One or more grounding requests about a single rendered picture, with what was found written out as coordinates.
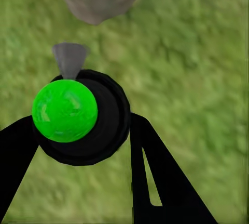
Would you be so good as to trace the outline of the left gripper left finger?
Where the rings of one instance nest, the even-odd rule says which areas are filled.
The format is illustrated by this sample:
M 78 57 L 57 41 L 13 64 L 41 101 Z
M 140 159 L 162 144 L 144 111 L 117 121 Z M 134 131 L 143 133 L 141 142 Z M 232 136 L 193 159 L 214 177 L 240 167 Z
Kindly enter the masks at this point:
M 32 115 L 0 131 L 0 224 L 39 146 Z

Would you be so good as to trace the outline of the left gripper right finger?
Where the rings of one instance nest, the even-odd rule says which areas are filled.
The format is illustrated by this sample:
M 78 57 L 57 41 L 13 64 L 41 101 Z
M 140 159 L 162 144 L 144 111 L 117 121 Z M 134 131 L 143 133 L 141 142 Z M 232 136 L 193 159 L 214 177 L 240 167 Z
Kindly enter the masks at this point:
M 132 112 L 129 136 L 134 224 L 218 224 L 148 120 Z M 142 148 L 162 206 L 150 203 Z

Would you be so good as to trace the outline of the pesticide atomizer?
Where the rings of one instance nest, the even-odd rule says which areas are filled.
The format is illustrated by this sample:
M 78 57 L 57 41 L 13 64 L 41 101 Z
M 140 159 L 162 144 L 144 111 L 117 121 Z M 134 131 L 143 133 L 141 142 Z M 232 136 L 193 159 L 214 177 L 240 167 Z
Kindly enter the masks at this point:
M 58 43 L 52 52 L 61 75 L 38 92 L 32 107 L 39 146 L 72 166 L 112 157 L 130 132 L 132 110 L 123 88 L 106 74 L 80 69 L 85 47 Z

